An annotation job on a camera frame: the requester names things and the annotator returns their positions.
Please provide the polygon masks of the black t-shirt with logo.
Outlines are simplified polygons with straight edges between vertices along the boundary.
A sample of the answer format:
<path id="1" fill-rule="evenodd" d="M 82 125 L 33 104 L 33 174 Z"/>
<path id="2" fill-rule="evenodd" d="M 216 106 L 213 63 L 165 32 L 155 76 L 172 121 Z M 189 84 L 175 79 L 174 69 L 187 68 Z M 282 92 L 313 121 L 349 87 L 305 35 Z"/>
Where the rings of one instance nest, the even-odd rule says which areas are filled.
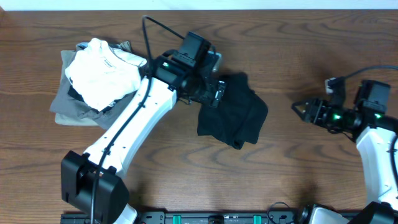
<path id="1" fill-rule="evenodd" d="M 245 142 L 256 144 L 268 115 L 266 103 L 249 87 L 246 73 L 222 75 L 220 80 L 226 83 L 221 102 L 217 108 L 200 108 L 197 134 L 213 136 L 237 150 Z"/>

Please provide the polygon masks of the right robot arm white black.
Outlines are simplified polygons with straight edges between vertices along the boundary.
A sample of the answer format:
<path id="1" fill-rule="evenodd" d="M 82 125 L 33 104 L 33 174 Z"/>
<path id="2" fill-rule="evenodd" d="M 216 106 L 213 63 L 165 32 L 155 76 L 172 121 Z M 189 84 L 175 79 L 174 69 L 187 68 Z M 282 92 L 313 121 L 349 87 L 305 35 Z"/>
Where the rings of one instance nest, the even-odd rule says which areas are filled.
<path id="1" fill-rule="evenodd" d="M 325 82 L 329 100 L 310 98 L 292 104 L 299 118 L 331 134 L 347 134 L 359 152 L 367 205 L 351 216 L 324 205 L 306 206 L 297 223 L 397 223 L 397 119 L 387 116 L 390 85 L 363 80 L 352 109 L 343 106 L 345 82 Z"/>

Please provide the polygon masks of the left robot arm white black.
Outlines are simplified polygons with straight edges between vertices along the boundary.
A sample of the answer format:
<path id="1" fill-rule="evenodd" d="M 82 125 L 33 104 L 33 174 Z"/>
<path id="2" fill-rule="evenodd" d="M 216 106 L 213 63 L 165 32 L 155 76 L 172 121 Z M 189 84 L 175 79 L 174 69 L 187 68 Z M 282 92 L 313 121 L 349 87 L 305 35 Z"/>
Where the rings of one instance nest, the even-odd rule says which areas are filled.
<path id="1" fill-rule="evenodd" d="M 202 58 L 164 53 L 152 61 L 148 76 L 111 127 L 83 154 L 69 151 L 61 162 L 63 201 L 86 213 L 86 223 L 134 223 L 123 182 L 142 143 L 180 98 L 218 106 L 226 83 L 213 77 L 221 54 Z"/>

